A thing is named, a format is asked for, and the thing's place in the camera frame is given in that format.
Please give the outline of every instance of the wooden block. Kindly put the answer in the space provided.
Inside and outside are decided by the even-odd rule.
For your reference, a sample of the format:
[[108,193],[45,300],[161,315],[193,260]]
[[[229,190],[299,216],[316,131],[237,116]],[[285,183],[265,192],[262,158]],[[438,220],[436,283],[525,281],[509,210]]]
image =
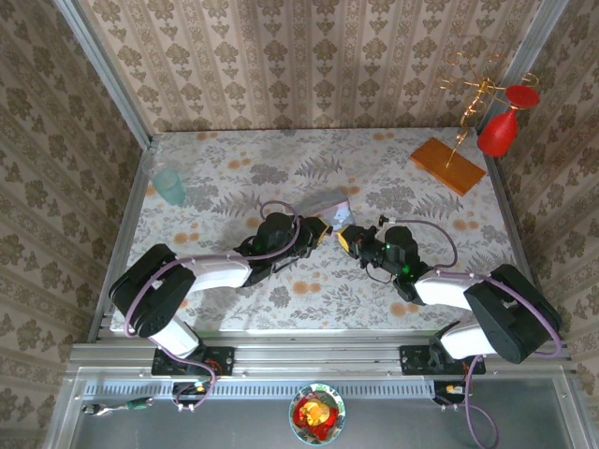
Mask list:
[[428,171],[455,193],[464,196],[485,176],[485,170],[457,153],[446,167],[450,155],[451,148],[436,138],[430,138],[412,153],[410,159],[418,168]]

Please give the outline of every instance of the clear plastic cup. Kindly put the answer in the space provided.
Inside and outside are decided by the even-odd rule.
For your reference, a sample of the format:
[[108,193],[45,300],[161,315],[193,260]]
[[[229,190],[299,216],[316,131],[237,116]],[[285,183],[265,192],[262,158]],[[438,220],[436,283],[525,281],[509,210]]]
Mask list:
[[152,146],[143,155],[142,169],[150,178],[154,189],[172,206],[181,206],[185,191],[177,164]]

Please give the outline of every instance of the floral tablecloth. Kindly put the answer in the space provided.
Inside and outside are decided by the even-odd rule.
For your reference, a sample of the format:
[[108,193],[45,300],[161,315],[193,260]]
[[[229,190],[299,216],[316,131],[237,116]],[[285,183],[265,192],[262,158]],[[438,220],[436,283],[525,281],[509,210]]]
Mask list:
[[[158,242],[176,253],[229,251],[256,232],[261,202],[299,204],[334,188],[348,195],[358,225],[375,224],[381,213],[441,225],[458,246],[454,269],[480,272],[513,263],[488,176],[460,197],[409,160],[427,139],[452,145],[455,136],[454,128],[165,134],[159,151],[180,163],[186,199],[182,207],[170,206],[148,186],[128,265]],[[474,138],[460,153],[486,168]],[[443,235],[423,225],[410,229],[425,262],[451,261]],[[438,329],[463,311],[403,302],[390,284],[369,279],[331,238],[310,258],[257,286],[190,294],[178,316],[197,330]],[[122,327],[117,311],[111,329]]]

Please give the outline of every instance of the beige wallpaper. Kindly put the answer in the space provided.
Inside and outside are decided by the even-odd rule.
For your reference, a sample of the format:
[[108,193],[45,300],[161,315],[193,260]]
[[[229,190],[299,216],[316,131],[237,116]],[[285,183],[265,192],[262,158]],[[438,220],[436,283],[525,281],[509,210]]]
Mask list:
[[79,1],[154,132],[456,125],[445,55],[511,54],[540,3]]
[[534,64],[541,103],[502,161],[529,260],[599,423],[599,2],[570,0]]
[[0,1],[0,447],[38,447],[139,147],[51,2]]

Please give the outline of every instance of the cable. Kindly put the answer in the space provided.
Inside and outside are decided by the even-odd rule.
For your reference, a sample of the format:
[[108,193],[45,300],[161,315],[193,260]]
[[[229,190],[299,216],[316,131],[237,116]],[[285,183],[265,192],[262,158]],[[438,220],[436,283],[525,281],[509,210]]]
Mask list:
[[[497,424],[495,423],[495,421],[493,421],[493,418],[491,417],[490,414],[485,412],[480,407],[477,407],[470,403],[470,387],[472,385],[472,376],[475,374],[476,364],[478,363],[478,361],[481,358],[483,358],[482,355],[477,355],[475,357],[475,359],[470,364],[470,369],[468,369],[468,374],[466,375],[466,400],[465,400],[465,404],[464,404],[464,409],[466,411],[466,422],[468,423],[468,428],[470,429],[470,434],[472,435],[472,438],[475,440],[476,444],[478,444],[478,446],[481,449],[495,449],[499,445],[499,429],[497,428]],[[475,409],[475,410],[481,412],[489,420],[490,424],[492,425],[493,432],[495,433],[495,441],[493,442],[493,444],[491,446],[485,446],[478,439],[478,435],[476,435],[475,427],[472,423],[471,409]]]
[[373,275],[370,273],[370,271],[368,270],[368,265],[366,265],[366,275],[367,275],[369,278],[371,278],[373,281],[377,281],[377,282],[380,282],[380,283],[390,283],[391,281],[393,281],[393,275],[392,275],[392,274],[389,276],[389,280],[388,280],[388,281],[381,281],[380,279],[376,279],[376,278],[375,278],[375,277],[374,277],[374,276],[373,276]]
[[474,279],[478,279],[480,281],[486,281],[486,282],[496,286],[497,288],[502,289],[509,296],[511,296],[513,299],[515,299],[517,302],[519,302],[522,306],[524,306],[524,308],[527,311],[529,311],[534,316],[534,318],[536,318],[538,320],[539,323],[541,323],[541,326],[543,326],[545,328],[545,330],[547,331],[547,333],[549,334],[549,336],[551,337],[551,339],[553,340],[553,342],[556,345],[555,351],[553,353],[534,352],[533,354],[535,354],[539,357],[543,357],[543,358],[553,358],[553,357],[559,357],[560,355],[562,355],[562,339],[560,339],[560,336],[558,335],[556,330],[549,323],[547,318],[545,318],[543,316],[543,314],[540,311],[538,311],[533,306],[533,304],[531,304],[528,301],[528,299],[523,297],[520,293],[518,293],[514,289],[508,287],[507,285],[505,285],[502,282],[499,282],[499,281],[491,278],[490,276],[485,276],[482,274],[451,273],[451,272],[447,272],[447,271],[437,270],[437,276],[440,276],[442,278],[449,278],[449,279],[471,279],[471,278],[474,278]]
[[446,236],[446,239],[449,241],[449,244],[451,245],[451,249],[453,250],[453,260],[451,261],[450,264],[437,264],[435,265],[433,268],[434,269],[438,269],[438,268],[452,268],[455,267],[456,264],[458,263],[458,247],[456,246],[456,243],[453,241],[453,239],[451,238],[451,236],[447,233],[447,231],[445,231],[440,225],[435,224],[433,222],[427,222],[426,220],[397,220],[394,218],[389,218],[389,223],[414,223],[417,225],[428,225],[428,226],[432,226],[434,227],[437,231],[439,231],[441,234],[443,234],[444,236]]
[[[206,394],[200,400],[196,401],[196,403],[193,404],[193,408],[190,407],[190,410],[193,410],[193,409],[199,407],[206,400],[206,398],[210,395],[210,393],[214,389],[214,386],[216,385],[216,375],[214,374],[214,370],[211,367],[209,367],[208,365],[206,365],[205,363],[197,362],[196,360],[189,360],[187,358],[182,358],[182,357],[179,357],[178,355],[173,354],[167,348],[161,347],[158,344],[158,342],[156,340],[154,340],[152,337],[150,337],[148,340],[151,341],[152,343],[154,343],[156,346],[158,346],[163,353],[168,355],[173,360],[180,362],[180,363],[186,363],[187,365],[194,365],[196,367],[200,367],[200,368],[206,370],[210,374],[210,386],[206,390]],[[177,397],[175,398],[175,404],[177,404],[178,406],[180,405],[179,398],[181,397],[182,392],[183,391],[180,391],[177,394]]]
[[[286,209],[288,209],[291,213],[293,213],[293,219],[294,219],[294,223],[296,226],[296,232],[295,232],[293,238],[289,241],[289,243],[286,244],[286,246],[284,246],[280,250],[277,250],[273,253],[262,254],[262,255],[243,256],[240,254],[200,254],[200,255],[193,255],[193,256],[184,257],[181,259],[176,259],[171,262],[168,262],[163,267],[161,267],[159,270],[157,270],[153,276],[150,277],[150,279],[143,285],[143,287],[141,287],[138,294],[135,296],[135,298],[131,302],[129,309],[127,310],[127,313],[124,316],[123,331],[124,331],[125,336],[128,338],[132,338],[136,335],[135,332],[131,332],[129,330],[131,318],[133,317],[133,313],[135,312],[135,309],[138,307],[139,303],[141,302],[141,299],[146,294],[146,292],[150,289],[152,284],[154,282],[156,282],[164,273],[169,271],[171,268],[176,267],[181,264],[195,263],[196,261],[201,261],[201,260],[243,260],[243,261],[265,260],[265,259],[270,259],[270,258],[276,257],[277,255],[285,253],[287,250],[289,250],[295,244],[295,242],[298,239],[298,236],[300,235],[300,232],[299,232],[300,231],[300,218],[299,218],[300,216],[298,215],[297,211],[290,204],[285,203],[284,201],[279,201],[279,200],[273,199],[271,201],[262,203],[262,205],[260,206],[260,216],[262,217],[263,220],[265,219],[264,208],[266,206],[268,206],[269,204],[280,204],[281,206],[284,206]],[[193,404],[190,407],[190,409],[193,410],[194,408],[201,405],[206,400],[206,398],[210,395],[210,393],[212,392],[212,390],[214,389],[214,386],[216,384],[216,375],[214,373],[214,370],[210,366],[208,366],[202,362],[197,362],[195,360],[188,360],[185,358],[178,357],[177,355],[171,353],[169,350],[167,350],[166,348],[164,348],[160,344],[158,344],[152,337],[150,337],[148,340],[152,341],[156,346],[158,346],[158,348],[160,348],[162,350],[162,352],[164,352],[166,355],[168,355],[173,360],[180,362],[180,363],[186,363],[188,365],[194,365],[194,366],[200,367],[200,368],[206,370],[210,374],[210,377],[211,377],[210,387],[206,390],[206,394],[203,396],[203,398],[200,399],[199,401],[197,401],[195,404]],[[178,405],[179,405],[179,396],[180,395],[178,395],[176,398]]]
[[[445,277],[445,278],[449,278],[449,279],[472,279],[472,278],[474,278],[474,279],[478,279],[480,281],[488,282],[488,283],[496,286],[497,288],[502,289],[509,296],[511,296],[513,299],[515,299],[517,302],[519,302],[522,306],[524,306],[524,308],[527,311],[529,311],[534,316],[534,318],[536,318],[539,321],[539,323],[541,323],[541,325],[545,328],[547,333],[550,335],[550,337],[555,342],[556,349],[553,353],[534,352],[534,354],[539,357],[544,357],[544,358],[559,357],[562,354],[562,340],[560,339],[560,336],[558,335],[557,331],[553,328],[553,326],[549,323],[549,321],[543,316],[543,314],[541,314],[541,312],[538,311],[533,306],[533,304],[531,304],[528,301],[528,299],[523,297],[520,293],[518,293],[514,289],[508,287],[503,282],[499,282],[499,281],[491,278],[490,276],[485,276],[485,275],[481,275],[481,274],[451,273],[451,272],[440,271],[440,270],[437,270],[436,273],[437,273],[437,276]],[[470,368],[468,369],[468,374],[466,375],[465,404],[461,404],[460,406],[465,408],[466,421],[468,423],[468,428],[470,429],[470,434],[472,435],[472,438],[473,438],[473,440],[475,440],[478,447],[480,447],[481,449],[495,449],[499,445],[499,429],[497,428],[497,425],[493,421],[493,418],[490,416],[490,414],[485,412],[480,407],[477,407],[470,403],[470,391],[472,388],[473,375],[475,373],[476,364],[482,359],[482,357],[483,357],[482,355],[475,356],[475,359],[470,364]],[[477,410],[478,412],[482,413],[489,420],[491,426],[493,427],[493,431],[495,432],[495,441],[493,442],[493,444],[491,446],[485,446],[478,439],[478,436],[476,435],[475,428],[474,428],[474,425],[472,422],[472,410]]]

